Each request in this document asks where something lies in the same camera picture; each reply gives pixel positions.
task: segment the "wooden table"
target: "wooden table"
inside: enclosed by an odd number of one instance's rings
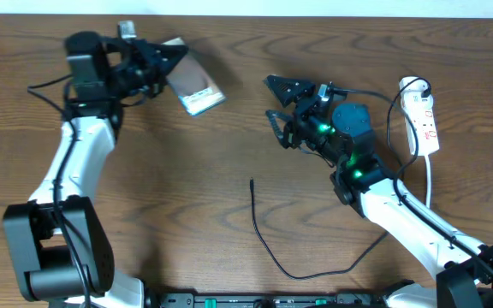
[[[493,20],[0,15],[0,306],[32,305],[18,292],[1,217],[8,204],[27,201],[60,140],[59,116],[26,86],[68,73],[68,35],[115,36],[128,19],[141,38],[182,36],[228,101],[192,118],[166,91],[127,110],[96,199],[117,268],[157,290],[200,293],[335,292],[403,278],[433,285],[391,237],[347,275],[291,281],[279,272],[252,229],[251,177],[260,229],[295,275],[348,267],[382,229],[339,204],[323,161],[277,144],[264,116],[279,108],[262,83],[268,74],[389,96],[405,75],[430,80],[441,142],[431,157],[432,207],[493,244]],[[45,93],[59,99],[61,88]],[[369,105],[383,143],[387,105],[350,99]],[[406,155],[404,120],[393,120]],[[420,198],[422,161],[407,171]]]

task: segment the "white cable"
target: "white cable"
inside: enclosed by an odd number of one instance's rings
[[[427,173],[427,194],[425,195],[425,206],[431,208],[431,164],[429,162],[429,154],[425,157],[425,171]]]

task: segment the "white wall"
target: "white wall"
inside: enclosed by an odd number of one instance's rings
[[[493,0],[0,0],[0,13],[493,18]]]

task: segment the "white power strip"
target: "white power strip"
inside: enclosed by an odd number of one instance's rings
[[[404,85],[414,79],[416,77],[403,78],[399,83],[399,88],[402,89]],[[427,98],[422,98],[422,92],[428,86],[425,81],[417,80],[401,93],[401,106],[408,113],[414,125],[413,131],[408,121],[405,120],[410,153],[413,154],[416,150],[414,139],[416,133],[419,142],[418,156],[427,156],[439,149],[437,126],[433,117],[433,96],[429,95]]]

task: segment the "robotic arm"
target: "robotic arm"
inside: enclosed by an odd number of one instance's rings
[[[9,206],[3,216],[19,289],[29,301],[46,300],[54,307],[79,306],[85,301],[85,283],[70,254],[74,248],[96,306],[156,306],[140,280],[115,270],[111,246],[92,201],[105,158],[116,145],[123,108],[130,106],[121,100],[138,93],[156,97],[187,47],[136,39],[131,21],[120,23],[119,34],[119,38],[105,38],[81,32],[66,39],[72,80],[64,87],[66,121],[60,146],[29,201]],[[122,61],[111,67],[107,55],[113,52],[120,53]],[[71,86],[76,98],[70,99]],[[55,185],[60,191],[56,206]],[[45,247],[42,240],[62,233],[56,210],[62,213],[71,243]]]
[[[279,144],[305,145],[336,166],[330,176],[340,201],[386,229],[437,280],[437,290],[406,286],[386,300],[391,307],[486,307],[493,305],[493,246],[462,233],[419,202],[384,166],[374,151],[375,134],[367,108],[343,102],[350,92],[381,94],[316,85],[270,75],[264,81],[292,115],[268,110]],[[334,102],[340,102],[331,112]],[[285,121],[283,130],[276,120]],[[492,283],[481,293],[476,284]]]

